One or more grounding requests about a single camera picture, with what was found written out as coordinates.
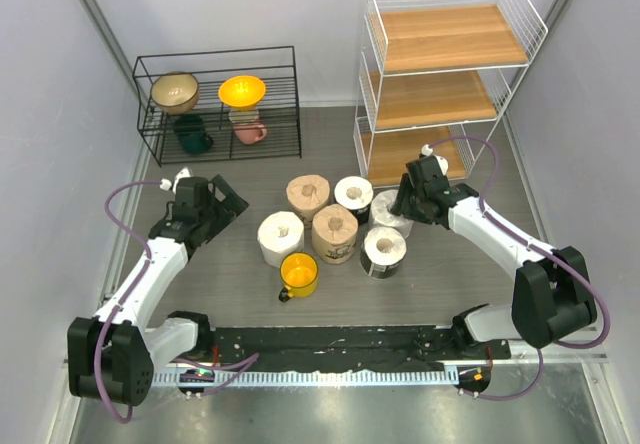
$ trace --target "beige bowl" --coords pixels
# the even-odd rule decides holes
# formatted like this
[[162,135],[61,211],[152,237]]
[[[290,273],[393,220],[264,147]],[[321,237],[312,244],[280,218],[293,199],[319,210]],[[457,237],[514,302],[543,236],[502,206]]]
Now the beige bowl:
[[198,80],[186,72],[171,72],[159,77],[151,86],[151,99],[167,114],[184,114],[200,98]]

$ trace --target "brown paper roll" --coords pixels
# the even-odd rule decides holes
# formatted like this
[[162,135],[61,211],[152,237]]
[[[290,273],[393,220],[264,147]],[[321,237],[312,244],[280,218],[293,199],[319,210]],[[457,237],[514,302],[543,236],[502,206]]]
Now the brown paper roll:
[[356,250],[358,220],[340,204],[327,206],[313,218],[311,245],[329,264],[340,264]]
[[311,228],[313,216],[329,204],[330,195],[329,181],[316,174],[296,177],[287,186],[287,199],[291,209],[307,229]]

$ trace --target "roll core hole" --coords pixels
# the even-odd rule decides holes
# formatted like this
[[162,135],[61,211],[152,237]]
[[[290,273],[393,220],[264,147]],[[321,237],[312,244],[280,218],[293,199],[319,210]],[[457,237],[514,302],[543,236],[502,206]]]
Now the roll core hole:
[[316,186],[314,186],[313,184],[305,184],[304,186],[302,186],[302,195],[304,197],[309,197],[314,192],[316,192]]
[[359,187],[350,187],[347,189],[347,197],[349,199],[360,199],[362,197],[362,189]]
[[376,242],[376,247],[383,254],[388,254],[391,252],[391,249],[393,249],[393,242],[391,242],[390,239],[383,237],[378,242]]
[[329,230],[339,231],[340,229],[342,229],[342,219],[339,217],[332,217],[329,219]]

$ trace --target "paper roll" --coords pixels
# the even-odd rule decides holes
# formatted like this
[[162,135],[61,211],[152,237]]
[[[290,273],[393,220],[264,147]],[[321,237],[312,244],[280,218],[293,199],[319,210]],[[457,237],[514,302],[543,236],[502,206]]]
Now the paper roll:
[[369,216],[369,229],[373,229],[376,226],[393,227],[406,239],[411,233],[413,221],[402,216],[394,216],[389,212],[389,207],[395,202],[397,195],[398,191],[391,189],[381,192],[373,198],[371,215]]
[[327,206],[313,218],[311,245],[329,264],[340,264],[356,250],[358,221],[340,204]]
[[398,272],[407,254],[407,244],[402,235],[391,227],[374,227],[364,238],[360,263],[367,275],[386,279]]
[[279,269],[285,257],[303,250],[302,221],[293,212],[271,214],[260,224],[258,243],[267,264]]
[[296,177],[287,186],[287,199],[304,227],[311,228],[313,216],[329,204],[329,181],[315,174]]
[[373,186],[362,177],[350,176],[341,179],[333,190],[336,202],[348,209],[361,226],[369,220],[369,209],[373,200]]

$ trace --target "yellow mug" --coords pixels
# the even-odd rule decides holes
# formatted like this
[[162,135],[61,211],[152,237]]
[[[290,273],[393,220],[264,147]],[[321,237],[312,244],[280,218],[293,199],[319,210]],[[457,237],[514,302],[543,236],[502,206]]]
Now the yellow mug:
[[280,265],[284,287],[278,299],[287,302],[292,297],[308,297],[318,287],[318,263],[309,254],[295,252]]

